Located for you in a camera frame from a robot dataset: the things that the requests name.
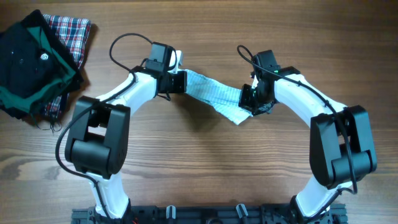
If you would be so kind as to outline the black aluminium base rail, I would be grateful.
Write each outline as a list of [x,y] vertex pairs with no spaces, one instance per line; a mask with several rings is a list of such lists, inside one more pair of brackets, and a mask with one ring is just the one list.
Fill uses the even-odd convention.
[[[71,223],[289,223],[287,204],[228,207],[133,206],[122,219],[108,221],[95,207],[72,210]],[[329,211],[308,223],[348,223],[345,204],[332,204]]]

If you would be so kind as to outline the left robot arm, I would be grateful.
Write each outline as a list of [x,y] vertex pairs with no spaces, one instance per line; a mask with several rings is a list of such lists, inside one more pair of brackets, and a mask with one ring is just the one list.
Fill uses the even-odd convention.
[[131,200],[124,191],[121,169],[126,160],[131,116],[145,103],[162,95],[185,93],[187,74],[179,67],[183,53],[158,42],[150,55],[128,72],[116,88],[97,96],[83,96],[75,106],[68,129],[65,159],[72,174],[85,178],[95,206],[74,210],[81,223],[127,223]]

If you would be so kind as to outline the light blue striped shorts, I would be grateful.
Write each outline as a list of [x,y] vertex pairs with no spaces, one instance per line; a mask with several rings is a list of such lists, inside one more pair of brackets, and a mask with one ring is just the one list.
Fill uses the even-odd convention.
[[212,106],[217,112],[239,125],[252,114],[238,106],[241,90],[222,84],[193,70],[187,72],[186,93],[191,97]]

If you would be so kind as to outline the red plaid folded garment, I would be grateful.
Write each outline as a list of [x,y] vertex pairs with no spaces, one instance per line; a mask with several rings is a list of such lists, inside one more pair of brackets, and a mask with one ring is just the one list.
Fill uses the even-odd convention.
[[[91,21],[89,19],[54,16],[44,14],[44,19],[60,42],[66,47],[74,62],[80,69],[85,59],[86,43],[90,34]],[[69,92],[56,97],[50,103],[43,105],[40,114],[57,119],[67,107]]]

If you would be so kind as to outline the black green folded garment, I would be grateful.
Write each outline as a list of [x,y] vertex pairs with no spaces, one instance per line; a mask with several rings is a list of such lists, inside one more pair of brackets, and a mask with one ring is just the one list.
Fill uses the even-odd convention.
[[40,10],[1,33],[1,110],[21,119],[80,89],[83,77]]

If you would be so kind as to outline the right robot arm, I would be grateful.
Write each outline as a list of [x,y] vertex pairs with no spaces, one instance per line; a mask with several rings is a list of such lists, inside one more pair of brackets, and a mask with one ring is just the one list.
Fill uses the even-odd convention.
[[358,182],[377,168],[368,112],[346,106],[311,85],[295,67],[282,68],[271,50],[243,57],[253,67],[252,85],[243,85],[239,107],[252,115],[276,103],[290,108],[310,128],[312,177],[289,205],[291,223],[309,223],[330,209],[343,192],[356,195]]

